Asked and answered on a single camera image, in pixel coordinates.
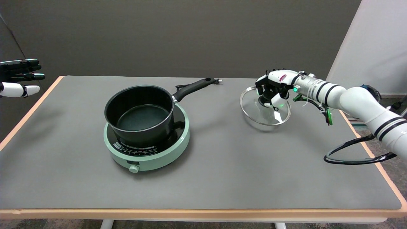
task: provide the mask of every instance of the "table edge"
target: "table edge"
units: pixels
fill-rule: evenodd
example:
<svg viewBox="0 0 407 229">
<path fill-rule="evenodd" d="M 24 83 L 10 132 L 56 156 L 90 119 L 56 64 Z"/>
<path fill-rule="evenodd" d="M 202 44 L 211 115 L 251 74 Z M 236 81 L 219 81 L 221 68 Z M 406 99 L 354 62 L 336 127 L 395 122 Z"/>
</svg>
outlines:
<svg viewBox="0 0 407 229">
<path fill-rule="evenodd" d="M 34 106 L 0 143 L 0 151 L 25 124 L 57 84 L 64 78 L 58 77 Z M 339 111 L 356 137 L 346 116 Z M 361 143 L 370 157 L 374 154 Z M 400 209 L 0 209 L 0 218 L 160 218 L 160 219 L 253 219 L 253 218 L 324 218 L 324 217 L 404 217 L 407 216 L 407 202 L 380 163 L 375 164 L 401 203 Z"/>
</svg>

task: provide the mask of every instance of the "black saucepan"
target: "black saucepan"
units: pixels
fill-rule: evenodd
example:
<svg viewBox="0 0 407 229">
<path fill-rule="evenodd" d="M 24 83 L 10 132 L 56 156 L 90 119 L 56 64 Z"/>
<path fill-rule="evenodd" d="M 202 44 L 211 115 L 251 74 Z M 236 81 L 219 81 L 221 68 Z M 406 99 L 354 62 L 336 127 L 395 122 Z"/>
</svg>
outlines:
<svg viewBox="0 0 407 229">
<path fill-rule="evenodd" d="M 174 129 L 174 104 L 214 82 L 213 78 L 201 79 L 173 95 L 154 85 L 126 88 L 107 102 L 105 118 L 122 143 L 134 147 L 153 146 Z"/>
</svg>

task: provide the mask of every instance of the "white wall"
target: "white wall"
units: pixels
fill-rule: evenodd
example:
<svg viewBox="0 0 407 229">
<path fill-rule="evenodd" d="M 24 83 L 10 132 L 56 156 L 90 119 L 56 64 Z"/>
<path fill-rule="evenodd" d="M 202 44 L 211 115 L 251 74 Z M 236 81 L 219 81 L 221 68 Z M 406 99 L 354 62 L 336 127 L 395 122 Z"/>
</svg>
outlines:
<svg viewBox="0 0 407 229">
<path fill-rule="evenodd" d="M 362 0 L 327 81 L 407 93 L 407 1 Z"/>
</svg>

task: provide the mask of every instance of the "white robotic arm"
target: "white robotic arm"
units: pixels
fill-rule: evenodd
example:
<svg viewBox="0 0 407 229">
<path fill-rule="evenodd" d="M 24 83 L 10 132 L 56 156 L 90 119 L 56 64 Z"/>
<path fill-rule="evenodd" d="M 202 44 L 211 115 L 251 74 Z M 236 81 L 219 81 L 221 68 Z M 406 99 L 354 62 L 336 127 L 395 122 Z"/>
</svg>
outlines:
<svg viewBox="0 0 407 229">
<path fill-rule="evenodd" d="M 27 97 L 39 92 L 37 85 L 22 85 L 18 82 L 42 80 L 44 74 L 33 73 L 41 69 L 37 59 L 0 62 L 0 97 Z"/>
<path fill-rule="evenodd" d="M 277 108 L 284 104 L 289 98 L 288 90 L 292 89 L 310 100 L 343 110 L 362 120 L 371 131 L 372 137 L 376 137 L 393 154 L 407 162 L 407 120 L 384 108 L 362 87 L 345 89 L 337 84 L 316 79 L 313 74 L 285 69 L 266 72 L 256 80 L 256 87 L 258 94 L 264 97 L 264 105 L 268 107 Z"/>
</svg>

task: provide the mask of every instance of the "pot handle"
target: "pot handle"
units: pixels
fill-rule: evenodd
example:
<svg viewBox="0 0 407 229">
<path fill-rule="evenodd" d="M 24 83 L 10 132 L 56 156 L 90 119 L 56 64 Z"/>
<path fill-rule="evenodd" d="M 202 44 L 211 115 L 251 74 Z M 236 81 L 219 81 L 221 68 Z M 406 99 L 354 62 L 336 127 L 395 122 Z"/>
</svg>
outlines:
<svg viewBox="0 0 407 229">
<path fill-rule="evenodd" d="M 179 91 L 173 94 L 174 103 L 180 102 L 185 96 L 196 92 L 197 90 L 203 89 L 204 87 L 211 85 L 214 82 L 214 78 L 205 78 L 181 88 Z"/>
</svg>

